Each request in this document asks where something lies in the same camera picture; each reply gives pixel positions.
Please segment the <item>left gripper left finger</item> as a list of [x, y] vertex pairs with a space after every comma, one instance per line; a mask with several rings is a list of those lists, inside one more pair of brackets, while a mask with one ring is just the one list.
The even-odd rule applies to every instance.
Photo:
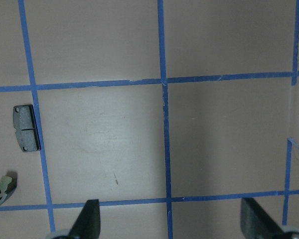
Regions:
[[100, 232], [99, 200], [88, 200], [67, 237], [69, 239], [98, 239]]

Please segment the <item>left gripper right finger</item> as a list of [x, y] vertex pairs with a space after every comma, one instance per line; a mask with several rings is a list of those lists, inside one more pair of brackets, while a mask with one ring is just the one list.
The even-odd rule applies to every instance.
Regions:
[[254, 198], [241, 199], [240, 229], [246, 239], [280, 239], [284, 235]]

